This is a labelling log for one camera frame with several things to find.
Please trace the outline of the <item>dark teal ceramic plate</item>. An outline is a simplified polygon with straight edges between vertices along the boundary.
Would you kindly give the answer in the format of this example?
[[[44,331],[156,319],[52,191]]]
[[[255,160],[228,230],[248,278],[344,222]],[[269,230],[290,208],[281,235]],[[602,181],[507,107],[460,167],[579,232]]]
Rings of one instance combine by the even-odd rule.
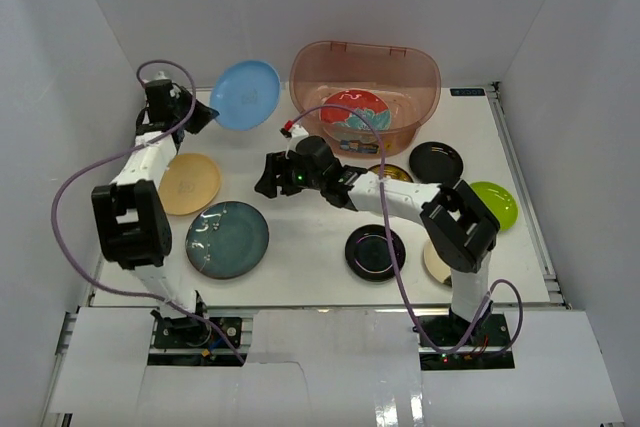
[[[269,245],[269,227],[252,205],[220,202],[191,223],[185,251],[192,267],[215,280],[230,280],[253,270]]]

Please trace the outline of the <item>black glossy plate front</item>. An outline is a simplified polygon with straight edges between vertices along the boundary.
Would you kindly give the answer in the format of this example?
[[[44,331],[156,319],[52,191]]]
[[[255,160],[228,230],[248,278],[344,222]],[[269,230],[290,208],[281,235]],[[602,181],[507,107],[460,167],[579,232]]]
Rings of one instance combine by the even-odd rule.
[[[354,230],[344,254],[350,270],[365,281],[380,283],[395,277],[383,225],[368,224]]]

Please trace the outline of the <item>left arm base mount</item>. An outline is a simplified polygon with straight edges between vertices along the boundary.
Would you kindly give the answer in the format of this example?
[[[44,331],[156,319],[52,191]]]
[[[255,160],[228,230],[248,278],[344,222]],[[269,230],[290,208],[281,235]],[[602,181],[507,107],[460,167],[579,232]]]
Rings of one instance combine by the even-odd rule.
[[[215,329],[191,317],[164,318],[157,310],[151,315],[156,321],[152,345],[156,349],[205,348],[220,339]],[[241,343],[243,321],[240,317],[213,317],[215,324],[235,348]]]

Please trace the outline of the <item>right blue corner label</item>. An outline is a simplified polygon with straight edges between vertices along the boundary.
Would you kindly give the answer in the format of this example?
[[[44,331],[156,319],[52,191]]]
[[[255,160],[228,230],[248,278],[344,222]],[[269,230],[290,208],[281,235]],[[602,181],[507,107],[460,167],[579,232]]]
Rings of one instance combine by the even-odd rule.
[[[450,94],[455,97],[482,97],[486,95],[482,88],[451,88]]]

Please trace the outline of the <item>light blue plastic plate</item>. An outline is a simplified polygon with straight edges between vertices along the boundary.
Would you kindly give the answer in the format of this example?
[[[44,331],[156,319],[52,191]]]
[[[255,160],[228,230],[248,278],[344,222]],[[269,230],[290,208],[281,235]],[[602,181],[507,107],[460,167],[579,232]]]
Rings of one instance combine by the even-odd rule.
[[[281,82],[267,62],[246,60],[229,67],[210,93],[210,107],[224,129],[248,131],[265,122],[278,106]]]

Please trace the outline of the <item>translucent pink plastic bin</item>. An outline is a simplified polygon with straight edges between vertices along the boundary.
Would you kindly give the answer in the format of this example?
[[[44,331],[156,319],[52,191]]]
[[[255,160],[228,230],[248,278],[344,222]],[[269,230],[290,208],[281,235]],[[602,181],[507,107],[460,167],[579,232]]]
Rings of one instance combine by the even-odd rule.
[[[334,152],[376,158],[404,151],[435,113],[438,65],[413,48],[319,41],[302,48],[291,67],[294,106],[302,125]]]

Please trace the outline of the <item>beige ceramic plate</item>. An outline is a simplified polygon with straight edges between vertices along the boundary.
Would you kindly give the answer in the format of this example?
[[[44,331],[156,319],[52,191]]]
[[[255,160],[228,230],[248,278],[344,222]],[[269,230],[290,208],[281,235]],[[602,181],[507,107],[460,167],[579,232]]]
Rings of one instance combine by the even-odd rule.
[[[425,243],[423,249],[423,262],[427,274],[434,281],[446,287],[452,287],[451,269],[440,258],[430,240]]]

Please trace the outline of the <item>black plate rear right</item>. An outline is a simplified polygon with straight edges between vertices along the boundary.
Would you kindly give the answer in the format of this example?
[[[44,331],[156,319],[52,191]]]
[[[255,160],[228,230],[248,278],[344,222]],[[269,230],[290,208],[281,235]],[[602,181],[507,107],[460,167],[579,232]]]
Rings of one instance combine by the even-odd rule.
[[[413,177],[422,184],[457,181],[463,173],[460,154],[451,146],[429,141],[417,145],[409,155]]]

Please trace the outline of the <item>red floral ceramic plate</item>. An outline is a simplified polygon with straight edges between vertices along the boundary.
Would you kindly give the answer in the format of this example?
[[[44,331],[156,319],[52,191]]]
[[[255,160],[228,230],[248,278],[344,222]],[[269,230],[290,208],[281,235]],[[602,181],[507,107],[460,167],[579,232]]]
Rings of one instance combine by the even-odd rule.
[[[378,131],[390,128],[391,110],[376,94],[361,89],[342,90],[329,96],[325,101],[328,108],[320,111],[320,119],[329,124],[355,130],[367,130],[364,117]]]

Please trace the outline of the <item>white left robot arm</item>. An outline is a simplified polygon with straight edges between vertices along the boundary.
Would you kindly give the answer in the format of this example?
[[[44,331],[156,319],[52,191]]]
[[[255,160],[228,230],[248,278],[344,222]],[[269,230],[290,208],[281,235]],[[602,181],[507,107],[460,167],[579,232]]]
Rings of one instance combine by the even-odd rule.
[[[218,113],[165,73],[143,83],[146,106],[136,119],[135,146],[119,174],[91,193],[101,251],[137,278],[159,306],[159,319],[178,319],[177,334],[199,346],[211,334],[205,304],[165,260],[172,231],[159,195],[161,180],[186,133],[199,133]],[[172,306],[177,305],[184,315]]]

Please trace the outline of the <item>lime green plate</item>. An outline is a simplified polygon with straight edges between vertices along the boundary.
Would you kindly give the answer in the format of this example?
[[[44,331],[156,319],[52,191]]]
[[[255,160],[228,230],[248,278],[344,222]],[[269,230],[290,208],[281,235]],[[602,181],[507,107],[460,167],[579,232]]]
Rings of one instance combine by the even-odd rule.
[[[489,181],[473,182],[471,188],[497,218],[501,232],[515,225],[519,208],[515,197],[506,188]]]

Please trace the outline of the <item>yellow patterned black plate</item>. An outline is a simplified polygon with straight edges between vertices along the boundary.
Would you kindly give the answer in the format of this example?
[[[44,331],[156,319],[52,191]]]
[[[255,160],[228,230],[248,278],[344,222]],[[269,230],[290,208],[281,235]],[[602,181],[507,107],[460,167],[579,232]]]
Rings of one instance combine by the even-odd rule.
[[[384,178],[399,180],[403,182],[414,182],[411,175],[405,169],[395,164],[377,164],[369,167],[368,171],[374,173],[377,178],[383,176]]]

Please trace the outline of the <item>yellow-orange plastic plate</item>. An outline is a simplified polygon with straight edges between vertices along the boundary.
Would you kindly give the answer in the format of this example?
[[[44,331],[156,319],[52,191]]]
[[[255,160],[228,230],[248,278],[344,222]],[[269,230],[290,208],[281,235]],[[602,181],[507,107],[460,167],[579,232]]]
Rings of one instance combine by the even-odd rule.
[[[168,215],[184,216],[204,209],[222,184],[217,163],[199,153],[177,155],[168,165],[158,188]]]

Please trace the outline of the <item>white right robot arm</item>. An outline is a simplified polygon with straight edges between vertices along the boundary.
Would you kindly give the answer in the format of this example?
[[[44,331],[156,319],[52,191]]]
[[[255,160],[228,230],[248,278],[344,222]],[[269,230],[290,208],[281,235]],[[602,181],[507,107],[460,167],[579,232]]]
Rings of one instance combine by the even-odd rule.
[[[458,341],[449,351],[472,346],[488,332],[489,261],[500,229],[497,218],[463,180],[418,184],[381,178],[345,165],[324,139],[304,136],[295,147],[266,155],[254,190],[267,197],[315,190],[332,206],[391,216],[423,226],[439,258],[451,270],[449,319]]]

